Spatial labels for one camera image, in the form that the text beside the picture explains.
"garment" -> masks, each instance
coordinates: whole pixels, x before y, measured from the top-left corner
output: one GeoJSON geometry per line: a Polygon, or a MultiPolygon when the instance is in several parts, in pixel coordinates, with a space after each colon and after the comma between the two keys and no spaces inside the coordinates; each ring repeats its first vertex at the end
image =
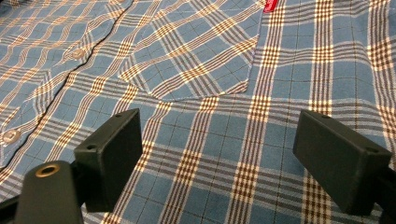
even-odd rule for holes
{"type": "MultiPolygon", "coordinates": [[[[144,153],[87,223],[376,223],[344,215],[292,154],[301,109],[394,153],[396,1],[4,0],[0,199],[113,114],[144,153]]],[[[396,167],[393,157],[390,167],[396,167]]]]}

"white button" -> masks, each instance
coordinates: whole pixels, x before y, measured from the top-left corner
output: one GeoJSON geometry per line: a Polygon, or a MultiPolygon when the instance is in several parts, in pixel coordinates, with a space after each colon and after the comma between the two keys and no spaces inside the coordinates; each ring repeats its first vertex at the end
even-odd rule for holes
{"type": "Polygon", "coordinates": [[[80,59],[82,56],[84,56],[85,51],[83,49],[76,49],[73,51],[72,56],[74,59],[80,59]]]}
{"type": "Polygon", "coordinates": [[[7,144],[16,142],[21,137],[21,131],[9,130],[3,134],[3,141],[7,144]]]}

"red label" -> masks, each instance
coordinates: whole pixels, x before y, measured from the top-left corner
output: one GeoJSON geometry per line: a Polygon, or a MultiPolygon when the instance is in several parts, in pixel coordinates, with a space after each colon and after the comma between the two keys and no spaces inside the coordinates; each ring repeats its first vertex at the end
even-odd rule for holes
{"type": "Polygon", "coordinates": [[[272,12],[275,10],[277,0],[267,0],[265,4],[264,12],[272,12]]]}

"button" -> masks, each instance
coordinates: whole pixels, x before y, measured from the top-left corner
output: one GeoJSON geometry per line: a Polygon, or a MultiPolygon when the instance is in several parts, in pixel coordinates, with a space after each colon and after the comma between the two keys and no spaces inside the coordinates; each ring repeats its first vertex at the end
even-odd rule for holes
{"type": "Polygon", "coordinates": [[[85,51],[83,49],[76,49],[73,51],[72,56],[74,59],[80,59],[82,56],[84,56],[85,51]]]}
{"type": "Polygon", "coordinates": [[[21,137],[21,131],[9,130],[3,134],[3,141],[7,144],[16,142],[21,137]]]}

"plaid pattern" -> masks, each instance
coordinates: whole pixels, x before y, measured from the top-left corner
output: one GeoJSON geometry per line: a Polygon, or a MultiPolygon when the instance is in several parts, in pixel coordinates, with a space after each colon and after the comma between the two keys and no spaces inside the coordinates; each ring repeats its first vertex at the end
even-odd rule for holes
{"type": "MultiPolygon", "coordinates": [[[[301,109],[396,148],[396,1],[0,4],[0,200],[111,115],[140,108],[144,153],[86,223],[376,223],[342,214],[291,149],[301,109]]],[[[396,168],[396,158],[390,167],[396,168]]]]}

